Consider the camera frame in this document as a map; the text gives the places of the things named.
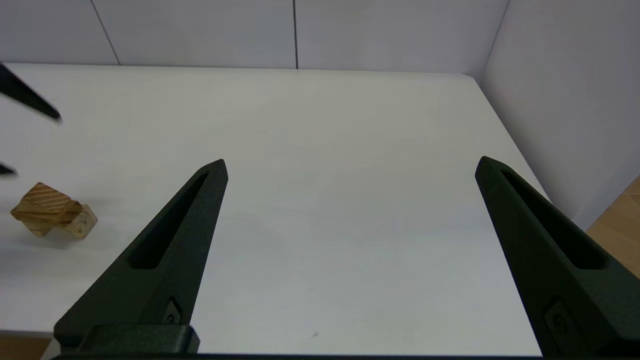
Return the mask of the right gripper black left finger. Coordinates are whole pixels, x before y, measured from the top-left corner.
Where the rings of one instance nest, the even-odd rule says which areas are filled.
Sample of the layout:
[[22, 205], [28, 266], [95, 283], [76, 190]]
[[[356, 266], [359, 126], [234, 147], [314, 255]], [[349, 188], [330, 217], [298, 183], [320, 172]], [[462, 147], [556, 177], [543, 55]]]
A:
[[228, 174], [201, 167], [54, 326], [63, 351], [196, 351], [190, 322]]

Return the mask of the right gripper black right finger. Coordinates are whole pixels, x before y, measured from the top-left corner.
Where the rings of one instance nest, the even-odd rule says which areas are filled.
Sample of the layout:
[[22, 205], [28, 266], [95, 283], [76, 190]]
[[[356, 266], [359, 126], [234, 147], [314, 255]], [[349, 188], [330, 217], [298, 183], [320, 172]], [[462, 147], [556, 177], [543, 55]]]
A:
[[512, 168], [475, 179], [544, 357], [640, 355], [640, 281]]

